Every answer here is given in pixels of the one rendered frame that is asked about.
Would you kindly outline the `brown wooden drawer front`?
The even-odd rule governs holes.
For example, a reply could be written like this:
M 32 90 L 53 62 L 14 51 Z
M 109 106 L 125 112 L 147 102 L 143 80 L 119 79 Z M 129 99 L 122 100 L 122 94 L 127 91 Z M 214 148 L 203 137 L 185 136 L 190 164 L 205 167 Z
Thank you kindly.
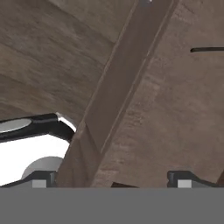
M 136 0 L 59 168 L 60 187 L 164 187 L 224 171 L 224 0 Z

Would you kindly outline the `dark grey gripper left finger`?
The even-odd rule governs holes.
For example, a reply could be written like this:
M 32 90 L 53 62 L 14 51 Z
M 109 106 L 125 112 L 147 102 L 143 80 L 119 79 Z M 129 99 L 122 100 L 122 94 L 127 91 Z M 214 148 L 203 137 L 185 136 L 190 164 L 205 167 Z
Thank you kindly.
M 50 188 L 56 186 L 56 171 L 34 171 L 25 178 L 9 184 L 1 185 L 1 188 L 28 187 L 28 188 Z

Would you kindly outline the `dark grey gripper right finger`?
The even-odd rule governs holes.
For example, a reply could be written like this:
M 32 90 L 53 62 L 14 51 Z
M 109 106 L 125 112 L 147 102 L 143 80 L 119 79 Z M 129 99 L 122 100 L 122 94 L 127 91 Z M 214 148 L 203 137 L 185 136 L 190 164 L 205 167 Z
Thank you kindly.
M 221 184 L 199 178 L 191 171 L 168 171 L 167 186 L 170 188 L 220 188 Z

